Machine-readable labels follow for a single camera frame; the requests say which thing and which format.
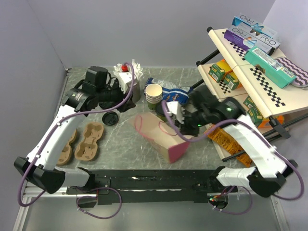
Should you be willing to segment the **pink paper gift bag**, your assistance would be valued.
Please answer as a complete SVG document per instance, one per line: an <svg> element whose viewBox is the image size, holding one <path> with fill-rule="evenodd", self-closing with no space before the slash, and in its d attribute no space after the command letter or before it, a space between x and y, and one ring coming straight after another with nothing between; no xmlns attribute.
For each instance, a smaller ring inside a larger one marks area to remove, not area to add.
<svg viewBox="0 0 308 231"><path fill-rule="evenodd" d="M174 129L151 112L133 116L128 123L144 137L168 162L174 163L187 151L190 143L177 135Z"/></svg>

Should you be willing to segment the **green paper cup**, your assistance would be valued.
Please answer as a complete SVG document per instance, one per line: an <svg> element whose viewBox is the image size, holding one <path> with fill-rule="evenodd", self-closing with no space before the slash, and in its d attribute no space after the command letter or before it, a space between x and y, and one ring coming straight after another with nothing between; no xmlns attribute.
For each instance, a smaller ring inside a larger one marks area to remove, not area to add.
<svg viewBox="0 0 308 231"><path fill-rule="evenodd" d="M167 122L167 118L166 118L166 116L165 116L165 114L164 114L164 111L163 111L163 109L162 109L162 105L161 105L161 103L158 103L157 105L156 105L156 107L155 107L155 112L156 112L156 116L158 117L158 118L160 118L162 121L164 121L164 122Z"/></svg>

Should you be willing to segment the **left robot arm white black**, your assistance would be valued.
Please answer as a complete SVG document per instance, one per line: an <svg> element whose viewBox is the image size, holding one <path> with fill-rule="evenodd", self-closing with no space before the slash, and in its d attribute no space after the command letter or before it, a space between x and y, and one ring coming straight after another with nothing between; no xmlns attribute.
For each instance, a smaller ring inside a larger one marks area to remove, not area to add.
<svg viewBox="0 0 308 231"><path fill-rule="evenodd" d="M61 187L77 186L83 193L95 188L95 176L83 168L57 167L60 153L72 133L96 107L104 102L117 102L102 112L110 112L131 102L133 84L137 81L133 64L126 62L115 66L115 77L100 66L87 69L85 78L64 96L54 121L35 148L26 156L18 157L14 167L28 181L44 192L55 193Z"/></svg>

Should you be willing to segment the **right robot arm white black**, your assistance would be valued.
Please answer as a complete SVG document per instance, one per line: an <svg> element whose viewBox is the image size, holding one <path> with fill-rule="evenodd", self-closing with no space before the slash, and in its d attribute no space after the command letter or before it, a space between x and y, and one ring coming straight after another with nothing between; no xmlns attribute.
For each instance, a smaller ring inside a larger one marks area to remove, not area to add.
<svg viewBox="0 0 308 231"><path fill-rule="evenodd" d="M258 131L244 108L233 97L220 102L207 86L192 92L190 98L197 108L187 113L179 105L172 110L182 126L195 128L198 125L214 124L231 135L255 163L249 168L217 168L210 180L211 188L222 191L226 186L248 187L262 197L274 195L292 174L298 174L297 163L288 160L276 151Z"/></svg>

